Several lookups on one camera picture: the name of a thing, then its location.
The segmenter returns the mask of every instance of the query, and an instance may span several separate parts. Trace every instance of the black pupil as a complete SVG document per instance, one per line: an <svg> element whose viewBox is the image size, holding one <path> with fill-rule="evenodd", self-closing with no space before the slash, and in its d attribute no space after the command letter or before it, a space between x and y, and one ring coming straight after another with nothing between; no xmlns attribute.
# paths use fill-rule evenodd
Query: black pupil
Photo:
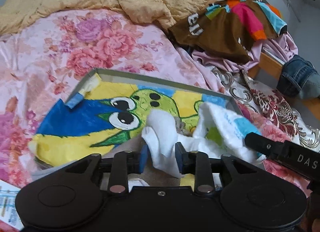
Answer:
<svg viewBox="0 0 320 232"><path fill-rule="evenodd" d="M112 103L112 105L119 109L119 110L123 110L126 111L129 109L129 103L125 100L117 100L115 102Z"/></svg>
<svg viewBox="0 0 320 232"><path fill-rule="evenodd" d="M159 100L160 99L160 96L156 93L151 93L149 95L149 97L152 99L152 100Z"/></svg>
<svg viewBox="0 0 320 232"><path fill-rule="evenodd" d="M153 106L153 107L160 106L159 102L157 102L157 101L151 101L150 105Z"/></svg>
<svg viewBox="0 0 320 232"><path fill-rule="evenodd" d="M129 112L120 112L118 114L118 119L123 124L131 124L133 122L133 115Z"/></svg>

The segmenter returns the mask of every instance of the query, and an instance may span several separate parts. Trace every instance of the orange patch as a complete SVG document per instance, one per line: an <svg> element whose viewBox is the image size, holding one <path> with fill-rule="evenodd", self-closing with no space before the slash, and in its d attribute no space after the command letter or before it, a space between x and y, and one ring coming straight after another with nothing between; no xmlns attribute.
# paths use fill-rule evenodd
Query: orange patch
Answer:
<svg viewBox="0 0 320 232"><path fill-rule="evenodd" d="M232 9L234 6L236 6L238 3L240 3L240 0L228 0L227 5L230 9Z"/></svg>
<svg viewBox="0 0 320 232"><path fill-rule="evenodd" d="M251 33L251 36L256 41L258 41L258 40L266 40L267 39L267 36L266 36L264 30L258 30L258 31L254 32L254 33Z"/></svg>
<svg viewBox="0 0 320 232"><path fill-rule="evenodd" d="M278 15L280 18L282 18L281 17L281 13L277 8L275 8L275 7L273 7L272 5L269 5L269 4L266 4L266 5L270 8L271 11L273 11L276 15Z"/></svg>

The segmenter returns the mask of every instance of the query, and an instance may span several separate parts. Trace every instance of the silver screw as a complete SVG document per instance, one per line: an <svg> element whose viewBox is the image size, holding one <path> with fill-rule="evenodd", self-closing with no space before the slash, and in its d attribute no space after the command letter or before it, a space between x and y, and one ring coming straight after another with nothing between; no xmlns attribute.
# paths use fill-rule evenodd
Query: silver screw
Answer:
<svg viewBox="0 0 320 232"><path fill-rule="evenodd" d="M200 185L200 186L198 187L198 191L200 191L200 192L202 192L202 193L210 193L210 192L213 191L213 187L210 186L210 185L207 185L207 184L205 184L205 185Z"/></svg>
<svg viewBox="0 0 320 232"><path fill-rule="evenodd" d="M113 193L122 193L125 191L125 187L122 185L113 185L110 187L110 191Z"/></svg>
<svg viewBox="0 0 320 232"><path fill-rule="evenodd" d="M158 195L159 195L159 196L165 196L165 192L164 192L164 191L159 191L159 192L158 192Z"/></svg>

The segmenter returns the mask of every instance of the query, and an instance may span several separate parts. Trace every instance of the denim jeans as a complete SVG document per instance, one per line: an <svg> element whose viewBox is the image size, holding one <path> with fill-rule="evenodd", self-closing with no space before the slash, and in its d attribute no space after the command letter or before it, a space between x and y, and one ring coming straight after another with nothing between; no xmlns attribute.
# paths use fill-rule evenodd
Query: denim jeans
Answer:
<svg viewBox="0 0 320 232"><path fill-rule="evenodd" d="M320 96L320 76L309 61L295 55L284 64L277 89L290 98L316 98Z"/></svg>

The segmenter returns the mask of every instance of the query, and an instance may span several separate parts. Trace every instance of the pink bedsheet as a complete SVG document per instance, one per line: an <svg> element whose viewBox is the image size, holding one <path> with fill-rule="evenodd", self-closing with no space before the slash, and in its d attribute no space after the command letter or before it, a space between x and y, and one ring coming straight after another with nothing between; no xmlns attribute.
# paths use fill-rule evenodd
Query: pink bedsheet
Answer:
<svg viewBox="0 0 320 232"><path fill-rule="evenodd" d="M28 142L45 114L92 68L207 88L190 57L154 25L106 9L63 11L0 41L0 179L23 187L36 168ZM14 231L4 223L0 229Z"/></svg>

